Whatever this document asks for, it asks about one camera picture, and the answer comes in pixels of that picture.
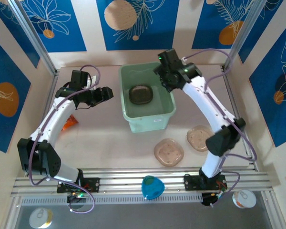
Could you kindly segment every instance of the orange object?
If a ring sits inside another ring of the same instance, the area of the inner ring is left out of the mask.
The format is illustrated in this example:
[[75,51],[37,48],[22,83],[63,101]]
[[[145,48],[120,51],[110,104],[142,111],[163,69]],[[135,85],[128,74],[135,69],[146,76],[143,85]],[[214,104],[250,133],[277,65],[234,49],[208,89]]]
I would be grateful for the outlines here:
[[73,125],[78,124],[78,121],[74,118],[73,115],[71,115],[68,120],[66,121],[65,125],[62,127],[62,130],[65,130]]

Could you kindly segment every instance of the can lid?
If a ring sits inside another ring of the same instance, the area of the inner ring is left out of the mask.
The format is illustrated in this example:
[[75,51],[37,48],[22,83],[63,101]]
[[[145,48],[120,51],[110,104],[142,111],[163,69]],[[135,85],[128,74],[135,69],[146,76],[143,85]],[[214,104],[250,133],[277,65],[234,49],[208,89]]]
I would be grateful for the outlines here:
[[48,221],[48,211],[45,208],[35,209],[30,216],[30,226],[41,228]]
[[256,205],[256,196],[253,192],[243,189],[238,191],[237,201],[245,208],[253,208]]

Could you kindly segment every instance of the metal frame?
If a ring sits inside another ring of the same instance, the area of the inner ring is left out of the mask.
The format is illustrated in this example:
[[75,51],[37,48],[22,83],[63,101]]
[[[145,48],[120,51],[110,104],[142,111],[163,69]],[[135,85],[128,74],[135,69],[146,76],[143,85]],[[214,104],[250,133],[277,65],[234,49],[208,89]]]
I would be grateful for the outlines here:
[[226,60],[225,64],[224,64],[224,69],[227,69],[229,66],[232,65],[232,63],[234,62],[234,59],[237,57],[241,47],[243,46],[245,40],[247,39],[250,31],[252,30],[252,27],[254,26],[257,18],[259,17],[259,14],[261,13],[262,9],[264,8],[265,4],[266,4],[267,0],[255,0],[252,8],[250,9],[245,22],[240,30],[240,32],[238,33],[232,47],[230,50],[230,56],[231,56],[231,60],[229,59]]
[[40,37],[38,36],[34,26],[32,25],[29,17],[27,16],[26,12],[24,11],[23,7],[21,6],[18,0],[7,0],[10,6],[10,9],[14,13],[15,17],[17,18],[20,26],[24,30],[25,34],[28,36],[29,40],[31,41],[32,45],[34,46],[35,50],[37,51],[38,55],[44,61],[47,69],[53,74],[55,77],[56,68],[50,59],[46,48],[44,47]]
[[[252,9],[250,10],[244,25],[239,32],[232,48],[231,48],[231,58],[232,61],[238,55],[240,48],[245,42],[248,34],[250,33],[255,21],[257,20],[259,13],[263,9],[267,0],[255,1]],[[37,32],[35,31],[30,19],[27,17],[25,11],[23,10],[21,4],[18,0],[8,0],[11,10],[15,14],[17,20],[19,21],[21,27],[25,31],[29,40],[32,42],[34,48],[44,60],[46,67],[53,74],[54,79],[52,82],[52,87],[49,92],[49,97],[46,102],[46,106],[43,112],[43,116],[48,112],[49,106],[52,101],[52,96],[57,82],[58,72],[54,67],[43,43],[41,42]],[[224,68],[226,69],[232,63],[228,60],[226,61]],[[225,76],[226,88],[233,106],[233,110],[236,117],[239,117],[239,112],[237,105],[233,96],[232,89],[230,87],[229,80]],[[244,143],[247,154],[252,155],[249,147]],[[235,190],[241,190],[243,188],[250,189],[252,191],[261,191],[266,210],[268,212],[272,227],[274,229],[286,229],[286,224],[279,208],[277,199],[274,195],[269,177],[266,172],[260,171],[260,166],[257,163],[253,163],[248,168],[243,169],[241,167],[231,167],[229,170],[238,171],[241,174],[241,180],[235,187]],[[138,197],[141,195],[141,183],[142,178],[146,175],[153,175],[160,178],[165,184],[165,191],[163,194],[163,201],[167,201],[167,197],[176,197],[174,201],[182,202],[187,201],[184,199],[188,195],[199,195],[195,192],[186,192],[183,184],[183,176],[186,173],[191,175],[198,175],[199,168],[157,168],[157,169],[84,169],[84,174],[86,177],[100,177],[100,193],[96,195],[97,199],[102,202],[103,198],[119,198],[121,202],[126,203],[127,201],[132,202],[133,199],[129,197]],[[236,176],[231,174],[225,174],[227,184],[230,187],[235,181]],[[32,187],[28,178],[19,177],[16,179],[13,191],[10,198],[10,208],[9,212],[2,224],[1,228],[9,229],[16,226],[17,217],[20,212],[21,205],[25,203],[25,200],[30,198],[35,198],[35,196],[48,196],[47,199],[64,199],[65,196],[56,193],[57,182],[48,181],[42,183],[38,187]]]

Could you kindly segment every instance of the white table surface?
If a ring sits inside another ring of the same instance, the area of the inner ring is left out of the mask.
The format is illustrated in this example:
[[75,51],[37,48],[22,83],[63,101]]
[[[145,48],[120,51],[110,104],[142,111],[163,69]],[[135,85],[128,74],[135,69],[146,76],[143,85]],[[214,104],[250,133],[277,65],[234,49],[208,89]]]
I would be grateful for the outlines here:
[[[201,65],[205,78],[221,72],[219,65]],[[76,67],[61,68],[55,91],[68,82]],[[92,68],[85,71],[94,75]],[[184,149],[183,160],[176,167],[201,167],[207,152],[194,150],[186,140],[187,131],[197,125],[209,126],[196,104],[181,90],[174,90],[177,111],[165,130],[133,134],[123,118],[119,66],[100,67],[99,87],[108,86],[114,98],[89,110],[77,110],[78,124],[61,132],[55,150],[62,161],[78,168],[158,168],[163,167],[154,156],[154,146],[165,138],[173,138]],[[222,104],[232,112],[224,80],[216,79],[210,87]],[[233,153],[245,156],[243,142],[237,143]],[[224,166],[247,167],[248,162],[230,157]]]

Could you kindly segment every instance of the orange circle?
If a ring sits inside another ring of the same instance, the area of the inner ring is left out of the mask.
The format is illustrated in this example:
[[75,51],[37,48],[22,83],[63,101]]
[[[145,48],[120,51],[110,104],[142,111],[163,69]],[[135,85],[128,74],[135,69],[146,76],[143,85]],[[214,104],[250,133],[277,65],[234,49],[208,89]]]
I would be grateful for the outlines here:
[[52,30],[48,30],[48,29],[44,30],[42,33],[43,33],[43,35],[44,35],[46,38],[48,38],[48,39],[52,39],[52,38],[54,38],[54,36],[55,36],[55,34],[53,33],[53,31],[52,31]]
[[284,94],[281,91],[277,91],[273,96],[273,99],[276,104],[280,105],[284,101]]
[[234,43],[238,32],[243,26],[243,21],[235,21],[233,24],[227,25],[221,30],[219,35],[219,42],[223,45],[231,45]]
[[133,36],[133,40],[134,40],[134,41],[139,40],[139,36],[137,36],[137,35]]
[[19,95],[17,88],[8,82],[0,83],[0,114],[5,117],[13,117],[18,106]]
[[105,21],[114,30],[126,30],[137,21],[135,8],[125,0],[112,1],[104,11]]

